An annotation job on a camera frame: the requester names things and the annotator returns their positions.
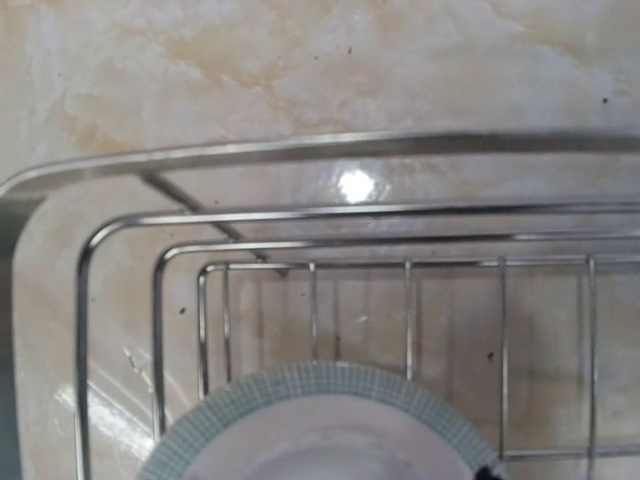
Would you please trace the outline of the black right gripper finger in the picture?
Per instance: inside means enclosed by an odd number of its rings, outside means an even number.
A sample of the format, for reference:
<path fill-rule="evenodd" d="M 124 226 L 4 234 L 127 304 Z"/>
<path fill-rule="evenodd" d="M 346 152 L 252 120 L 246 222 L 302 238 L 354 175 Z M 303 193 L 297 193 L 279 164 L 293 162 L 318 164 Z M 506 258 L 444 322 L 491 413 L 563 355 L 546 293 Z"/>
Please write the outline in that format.
<path fill-rule="evenodd" d="M 503 477 L 497 474 L 490 466 L 484 465 L 475 472 L 474 480 L 503 480 Z"/>

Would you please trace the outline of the pale green ribbed bowl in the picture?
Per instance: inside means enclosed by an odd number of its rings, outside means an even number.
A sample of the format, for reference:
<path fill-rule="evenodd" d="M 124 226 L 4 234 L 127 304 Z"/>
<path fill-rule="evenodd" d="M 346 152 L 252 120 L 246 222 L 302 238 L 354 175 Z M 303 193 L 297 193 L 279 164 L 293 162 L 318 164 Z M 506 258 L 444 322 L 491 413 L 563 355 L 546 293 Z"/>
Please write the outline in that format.
<path fill-rule="evenodd" d="M 262 370 L 212 391 L 161 437 L 143 479 L 506 477 L 492 445 L 417 382 L 352 363 Z"/>

